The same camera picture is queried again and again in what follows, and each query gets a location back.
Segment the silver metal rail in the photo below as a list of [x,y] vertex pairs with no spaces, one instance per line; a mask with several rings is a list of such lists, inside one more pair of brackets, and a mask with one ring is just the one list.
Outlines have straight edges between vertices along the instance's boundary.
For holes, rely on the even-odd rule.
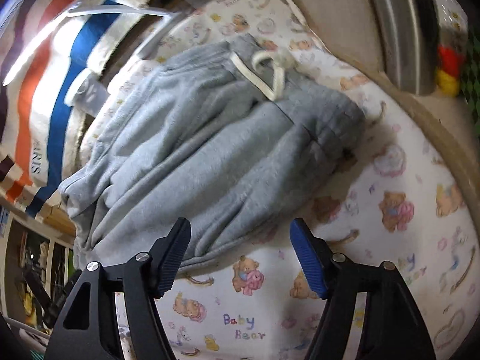
[[371,1],[391,83],[410,94],[434,92],[439,41],[434,0]]

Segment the grey translucent cup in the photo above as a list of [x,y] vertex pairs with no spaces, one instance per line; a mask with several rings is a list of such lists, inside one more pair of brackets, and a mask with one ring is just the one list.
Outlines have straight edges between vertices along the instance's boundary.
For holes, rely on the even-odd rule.
[[96,117],[109,97],[107,88],[88,68],[83,69],[68,87],[64,103]]

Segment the grey sweat pants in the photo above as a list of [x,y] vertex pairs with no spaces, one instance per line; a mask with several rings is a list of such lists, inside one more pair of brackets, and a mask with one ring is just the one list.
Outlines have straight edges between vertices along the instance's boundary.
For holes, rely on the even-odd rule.
[[306,203],[365,125],[348,96],[248,33],[188,49],[142,80],[59,186],[74,265],[124,263],[179,218],[181,268],[210,265]]

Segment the cluttered shelf unit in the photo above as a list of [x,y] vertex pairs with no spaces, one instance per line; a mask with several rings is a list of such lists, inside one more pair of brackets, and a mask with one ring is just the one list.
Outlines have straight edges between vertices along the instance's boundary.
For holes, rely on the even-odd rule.
[[49,334],[74,274],[73,238],[1,208],[1,314]]

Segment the baby bear print bedsheet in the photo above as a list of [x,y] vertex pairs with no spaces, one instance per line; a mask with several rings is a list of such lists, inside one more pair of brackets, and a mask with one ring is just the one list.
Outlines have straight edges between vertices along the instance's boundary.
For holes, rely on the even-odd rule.
[[366,118],[352,157],[294,213],[210,265],[181,269],[158,301],[179,359],[302,359],[325,302],[290,244],[302,217],[358,263],[391,260],[411,290],[438,359],[451,359],[479,316],[479,237],[443,158],[416,123],[364,74],[318,47],[281,0],[213,0],[161,42],[153,61],[120,79],[97,117],[100,133],[157,66],[194,47],[248,33],[283,50],[300,73],[349,97]]

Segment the red yellow toy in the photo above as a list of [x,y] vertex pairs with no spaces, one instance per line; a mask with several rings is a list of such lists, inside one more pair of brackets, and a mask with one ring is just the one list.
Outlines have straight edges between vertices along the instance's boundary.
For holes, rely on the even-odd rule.
[[455,51],[450,46],[438,46],[436,82],[443,94],[451,98],[459,94],[461,69],[464,62],[465,55],[462,53]]

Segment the striped Paris blanket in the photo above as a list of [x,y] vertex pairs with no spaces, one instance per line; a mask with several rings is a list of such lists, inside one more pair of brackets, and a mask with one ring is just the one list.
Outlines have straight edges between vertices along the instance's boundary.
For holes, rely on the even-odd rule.
[[1,35],[1,195],[30,217],[59,204],[84,112],[64,103],[85,68],[98,77],[151,0],[21,0]]

